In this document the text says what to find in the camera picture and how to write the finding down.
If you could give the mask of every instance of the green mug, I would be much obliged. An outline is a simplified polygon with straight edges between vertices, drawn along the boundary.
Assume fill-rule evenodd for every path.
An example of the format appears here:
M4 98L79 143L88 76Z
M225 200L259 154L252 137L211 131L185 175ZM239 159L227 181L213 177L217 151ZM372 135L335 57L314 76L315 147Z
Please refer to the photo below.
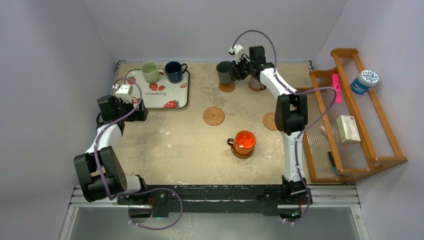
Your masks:
M147 61L141 65L143 77L149 84L154 84L167 73L163 69L158 69L158 65L153 61Z

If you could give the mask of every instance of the gray mug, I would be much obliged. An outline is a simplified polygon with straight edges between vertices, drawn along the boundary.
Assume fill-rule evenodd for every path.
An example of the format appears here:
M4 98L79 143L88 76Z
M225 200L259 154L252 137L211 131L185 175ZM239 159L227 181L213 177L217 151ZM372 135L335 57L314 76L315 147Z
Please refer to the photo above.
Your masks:
M233 83L233 77L231 75L233 66L230 61L222 61L216 65L216 71L218 73L219 82L222 84Z

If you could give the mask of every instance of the coaster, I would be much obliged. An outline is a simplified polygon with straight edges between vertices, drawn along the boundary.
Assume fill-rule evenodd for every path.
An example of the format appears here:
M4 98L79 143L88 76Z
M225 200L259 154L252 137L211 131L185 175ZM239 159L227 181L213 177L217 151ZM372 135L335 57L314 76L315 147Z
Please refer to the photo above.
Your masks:
M211 106L206 109L203 113L203 120L205 123L211 126L217 126L224 122L225 113L216 106Z
M260 91L262 91L262 90L263 90L263 89L256 89L256 88L253 88L250 82L248 83L248 85L249 85L250 90L252 90L252 91L254 91L254 92L260 92Z
M236 156L239 159L248 159L253 155L253 153L255 152L255 149L253 149L252 152L249 155L246 155L246 156L238 155L236 153L236 151L234 151L234 147L231 147L231 152L232 152L232 154L234 154L234 156Z
M272 130L272 131L277 130L276 114L273 112L268 112L267 114L263 116L262 123L269 130Z
M236 84L234 82L230 84L219 83L219 89L224 93L230 93L236 89Z

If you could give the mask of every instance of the pink marker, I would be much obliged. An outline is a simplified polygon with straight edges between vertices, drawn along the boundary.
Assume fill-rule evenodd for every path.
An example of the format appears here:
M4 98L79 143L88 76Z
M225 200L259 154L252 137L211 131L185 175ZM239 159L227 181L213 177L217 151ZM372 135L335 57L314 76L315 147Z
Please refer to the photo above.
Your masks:
M333 74L332 75L332 87L335 88L337 91L337 96L335 97L335 103L341 104L342 103L342 91L340 90L340 82L339 82L339 75Z

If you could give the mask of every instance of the gray wall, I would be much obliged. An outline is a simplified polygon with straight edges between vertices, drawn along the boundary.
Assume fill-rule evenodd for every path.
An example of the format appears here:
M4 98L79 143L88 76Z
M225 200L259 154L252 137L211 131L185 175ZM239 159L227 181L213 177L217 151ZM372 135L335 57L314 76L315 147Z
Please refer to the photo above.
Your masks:
M274 41L282 61L314 59L347 0L86 0L104 41L120 60L222 61L250 29ZM258 33L244 47L264 45Z
M83 0L0 1L1 239L60 235L114 59Z
M408 162L357 183L370 239L424 239L424 2L349 0L316 57L335 66L330 51L358 48Z

